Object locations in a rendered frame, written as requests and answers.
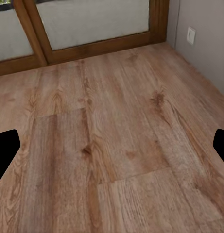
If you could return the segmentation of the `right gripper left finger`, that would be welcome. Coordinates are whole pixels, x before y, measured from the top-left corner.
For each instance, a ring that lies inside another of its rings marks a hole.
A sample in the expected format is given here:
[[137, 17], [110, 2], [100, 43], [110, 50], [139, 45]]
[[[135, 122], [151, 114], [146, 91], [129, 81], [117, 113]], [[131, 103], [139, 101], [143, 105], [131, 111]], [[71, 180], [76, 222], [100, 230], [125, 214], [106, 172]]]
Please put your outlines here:
[[0, 133], [0, 179], [20, 148], [17, 130]]

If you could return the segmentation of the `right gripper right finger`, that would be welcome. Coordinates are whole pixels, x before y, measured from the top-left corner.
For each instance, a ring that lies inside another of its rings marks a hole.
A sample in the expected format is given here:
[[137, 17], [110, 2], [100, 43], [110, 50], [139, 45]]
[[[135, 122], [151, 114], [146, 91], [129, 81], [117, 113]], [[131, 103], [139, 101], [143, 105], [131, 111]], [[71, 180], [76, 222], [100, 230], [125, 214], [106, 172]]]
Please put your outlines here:
[[213, 147], [224, 162], [224, 130], [217, 129], [213, 141]]

